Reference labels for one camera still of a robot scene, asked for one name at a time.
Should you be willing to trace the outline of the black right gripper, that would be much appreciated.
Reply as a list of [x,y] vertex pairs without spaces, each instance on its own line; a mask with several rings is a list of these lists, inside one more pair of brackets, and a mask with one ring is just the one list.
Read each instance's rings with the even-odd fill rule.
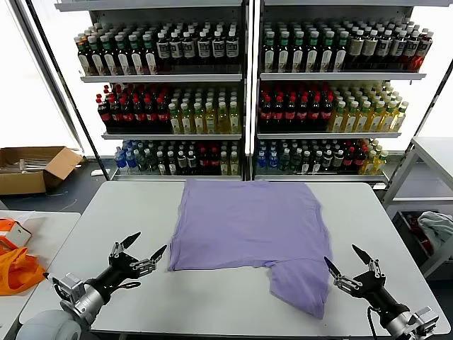
[[324,261],[329,273],[333,276],[333,284],[346,293],[353,293],[355,298],[363,298],[377,310],[380,324],[388,324],[400,314],[409,312],[406,305],[398,303],[385,289],[386,276],[382,273],[379,259],[373,259],[365,250],[352,245],[360,260],[368,267],[368,272],[354,279],[344,276],[337,267],[325,256]]

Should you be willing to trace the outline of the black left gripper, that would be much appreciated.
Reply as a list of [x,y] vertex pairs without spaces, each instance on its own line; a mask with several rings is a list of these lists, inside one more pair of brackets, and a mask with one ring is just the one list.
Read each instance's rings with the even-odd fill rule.
[[137,279],[138,276],[145,276],[156,269],[157,263],[167,248],[163,245],[149,259],[138,261],[136,258],[123,253],[129,248],[140,236],[141,232],[126,237],[121,242],[114,243],[110,252],[108,262],[109,266],[96,278],[88,279],[85,284],[96,289],[101,296],[111,296],[127,279]]

